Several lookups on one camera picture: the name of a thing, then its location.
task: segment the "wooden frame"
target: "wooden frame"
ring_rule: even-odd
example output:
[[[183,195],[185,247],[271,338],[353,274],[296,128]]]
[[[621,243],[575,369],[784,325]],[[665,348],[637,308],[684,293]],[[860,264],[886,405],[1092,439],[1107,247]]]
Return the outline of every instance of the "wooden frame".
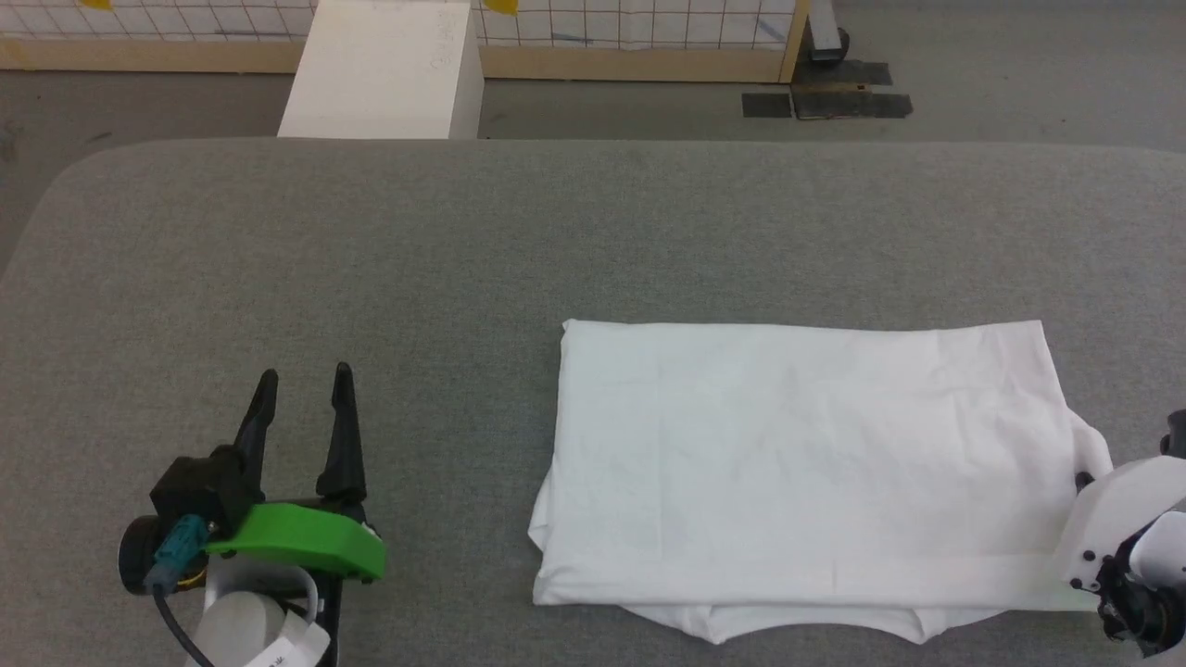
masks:
[[[614,51],[482,46],[486,78],[790,83],[810,0],[798,0],[786,47]],[[293,74],[302,43],[0,40],[0,69]]]

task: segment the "robotic arm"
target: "robotic arm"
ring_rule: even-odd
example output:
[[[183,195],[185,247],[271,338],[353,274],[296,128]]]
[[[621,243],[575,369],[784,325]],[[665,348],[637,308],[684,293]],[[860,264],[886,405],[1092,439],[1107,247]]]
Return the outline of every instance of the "robotic arm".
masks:
[[[266,502],[263,447],[279,376],[267,370],[234,444],[179,457],[153,487],[155,515],[134,520],[120,542],[123,586],[151,595],[189,653],[186,666],[336,667],[343,583],[383,576],[387,550],[366,522],[353,374],[339,363],[333,434],[317,496]],[[166,597],[205,587],[193,637]]]
[[[1161,456],[1095,479],[1080,472],[1079,495],[1054,552],[1058,576],[1099,597],[1104,633],[1133,640],[1146,656],[1186,635],[1186,411],[1169,415]]]

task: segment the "white grid panel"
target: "white grid panel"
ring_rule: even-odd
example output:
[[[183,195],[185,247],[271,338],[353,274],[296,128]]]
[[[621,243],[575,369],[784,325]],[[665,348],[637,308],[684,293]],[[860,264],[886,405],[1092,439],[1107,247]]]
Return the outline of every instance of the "white grid panel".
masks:
[[[304,40],[318,0],[0,0],[0,38]],[[518,14],[471,0],[478,42],[570,49],[783,50],[795,0],[518,0]]]

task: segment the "gray table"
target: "gray table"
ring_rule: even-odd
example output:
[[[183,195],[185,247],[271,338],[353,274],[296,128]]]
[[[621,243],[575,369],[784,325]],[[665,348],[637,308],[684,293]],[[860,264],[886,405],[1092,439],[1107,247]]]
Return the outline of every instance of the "gray table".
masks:
[[[280,371],[264,488],[307,495],[356,373],[389,576],[343,665],[1114,666],[1089,615],[923,647],[798,627],[713,647],[535,608],[560,323],[920,329],[1040,318],[1071,407],[1128,460],[1186,405],[1186,159],[984,145],[151,144],[46,193],[0,282],[4,665],[181,665],[120,587],[127,522]],[[199,599],[174,599],[183,620]]]

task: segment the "green plastic bracket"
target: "green plastic bracket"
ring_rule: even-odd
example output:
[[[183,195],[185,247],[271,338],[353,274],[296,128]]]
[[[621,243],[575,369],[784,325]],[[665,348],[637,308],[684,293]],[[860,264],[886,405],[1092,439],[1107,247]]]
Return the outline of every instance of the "green plastic bracket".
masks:
[[[381,579],[387,561],[383,541],[357,521],[287,502],[253,507],[234,538],[206,545],[206,553],[228,552],[344,579]]]

